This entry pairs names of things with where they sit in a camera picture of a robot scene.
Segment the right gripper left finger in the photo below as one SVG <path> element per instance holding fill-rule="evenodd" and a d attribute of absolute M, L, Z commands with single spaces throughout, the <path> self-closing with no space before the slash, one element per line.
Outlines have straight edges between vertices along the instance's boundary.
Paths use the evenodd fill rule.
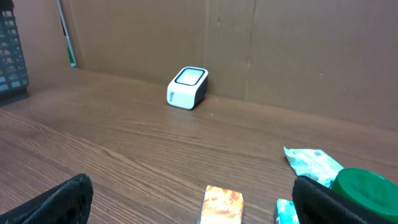
<path fill-rule="evenodd" d="M 93 201 L 93 184 L 78 174 L 1 215 L 1 224 L 86 224 Z"/>

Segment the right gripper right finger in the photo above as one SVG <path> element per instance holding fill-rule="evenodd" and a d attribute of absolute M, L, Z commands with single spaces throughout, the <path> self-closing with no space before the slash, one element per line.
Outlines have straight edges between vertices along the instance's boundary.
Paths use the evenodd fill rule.
<path fill-rule="evenodd" d="M 295 179 L 292 199 L 300 224 L 394 224 L 303 175 Z"/>

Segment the teal Kleenex tissue pack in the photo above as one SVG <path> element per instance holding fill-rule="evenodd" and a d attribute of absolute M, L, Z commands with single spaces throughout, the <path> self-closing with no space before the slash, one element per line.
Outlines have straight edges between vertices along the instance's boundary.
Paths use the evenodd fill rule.
<path fill-rule="evenodd" d="M 293 201 L 278 199 L 275 205 L 275 224 L 299 224 Z"/>

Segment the teal wet wipes pack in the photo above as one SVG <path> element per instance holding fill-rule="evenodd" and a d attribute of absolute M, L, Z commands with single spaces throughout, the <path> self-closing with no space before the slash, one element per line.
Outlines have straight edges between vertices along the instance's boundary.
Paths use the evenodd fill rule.
<path fill-rule="evenodd" d="M 297 176 L 304 175 L 330 188 L 338 173 L 344 169 L 321 149 L 288 149 L 285 156 Z"/>

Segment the green lid jar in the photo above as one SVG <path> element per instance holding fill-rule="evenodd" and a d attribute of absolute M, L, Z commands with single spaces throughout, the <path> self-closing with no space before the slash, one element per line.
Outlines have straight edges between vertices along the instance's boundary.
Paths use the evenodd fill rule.
<path fill-rule="evenodd" d="M 397 222 L 397 185 L 369 170 L 345 168 L 339 171 L 331 189 L 364 208 Z"/>

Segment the orange Kleenex tissue pack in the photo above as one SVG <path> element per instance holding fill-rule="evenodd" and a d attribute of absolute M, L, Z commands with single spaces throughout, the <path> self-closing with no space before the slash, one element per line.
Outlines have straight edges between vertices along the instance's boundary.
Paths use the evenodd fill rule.
<path fill-rule="evenodd" d="M 207 185 L 198 224 L 242 224 L 243 208 L 241 192 Z"/>

